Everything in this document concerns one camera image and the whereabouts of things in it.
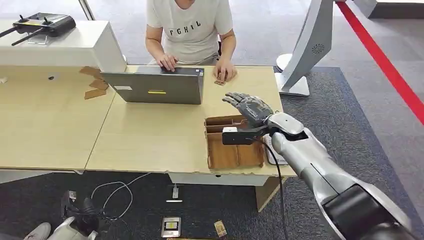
person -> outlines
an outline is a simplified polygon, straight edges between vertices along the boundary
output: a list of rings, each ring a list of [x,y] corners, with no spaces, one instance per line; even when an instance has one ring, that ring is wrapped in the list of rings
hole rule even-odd
[[[23,240],[46,240],[50,235],[50,223],[43,222],[32,230]],[[22,238],[0,233],[0,240],[22,240]]]
[[[177,64],[215,64],[213,74],[223,82],[237,74],[231,63],[236,35],[229,0],[147,0],[146,18],[145,45],[154,63],[168,71]]]
[[[50,223],[43,222],[32,230],[23,240],[46,240],[50,235]]]

man's arm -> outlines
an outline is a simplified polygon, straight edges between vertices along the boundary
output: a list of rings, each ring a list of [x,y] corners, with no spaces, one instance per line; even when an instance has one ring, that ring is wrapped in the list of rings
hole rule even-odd
[[[163,30],[163,27],[146,26],[146,49],[153,56],[159,66],[165,67],[168,71],[174,72],[178,59],[175,56],[165,54],[164,48],[162,47]]]
[[[237,75],[237,70],[231,63],[231,57],[236,49],[237,41],[233,29],[226,34],[219,35],[219,37],[221,38],[221,57],[213,69],[213,74],[218,80],[224,82],[231,80]]]
[[[227,34],[219,35],[219,37],[221,38],[221,59],[230,61],[236,49],[236,34],[231,29]]]

cardboard box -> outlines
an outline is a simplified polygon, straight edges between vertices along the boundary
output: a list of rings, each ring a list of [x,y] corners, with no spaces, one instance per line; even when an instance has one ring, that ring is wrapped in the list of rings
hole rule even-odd
[[[210,169],[234,169],[239,167],[262,167],[266,158],[259,142],[252,145],[223,145],[223,128],[246,128],[247,120],[241,116],[210,117],[205,120]]]

drawer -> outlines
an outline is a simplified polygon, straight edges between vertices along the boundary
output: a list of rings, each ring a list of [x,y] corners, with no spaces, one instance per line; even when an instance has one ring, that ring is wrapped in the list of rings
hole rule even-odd
[[[268,179],[268,176],[263,175],[197,173],[168,173],[168,175],[174,184],[263,186]]]

gray carpet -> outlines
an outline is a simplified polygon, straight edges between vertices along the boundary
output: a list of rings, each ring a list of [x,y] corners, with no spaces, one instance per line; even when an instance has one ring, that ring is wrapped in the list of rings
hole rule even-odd
[[[284,96],[284,110],[310,128],[342,168],[375,184],[394,199],[412,219],[415,234],[424,238],[423,223],[340,69],[315,67],[307,78],[311,96]],[[89,195],[99,184],[129,182],[136,176],[139,174],[54,173],[0,184],[0,233],[24,237],[44,221],[56,227],[61,222],[59,199],[66,190]],[[228,231],[227,239],[284,239],[278,194],[262,213],[257,213],[253,187],[185,185],[181,187],[183,203],[165,203],[171,187],[165,174],[148,175],[131,186],[134,202],[124,219],[133,229],[135,239],[160,239],[163,216],[181,216],[182,236],[186,238],[217,238],[213,223],[222,220]],[[112,189],[113,186],[99,191],[95,203],[101,205]],[[128,201],[128,193],[122,191],[106,208],[110,214],[117,215]],[[289,239],[331,239],[312,194],[301,180],[291,178],[285,183],[284,208]],[[125,228],[117,225],[103,239],[115,239],[115,236],[129,238]]]

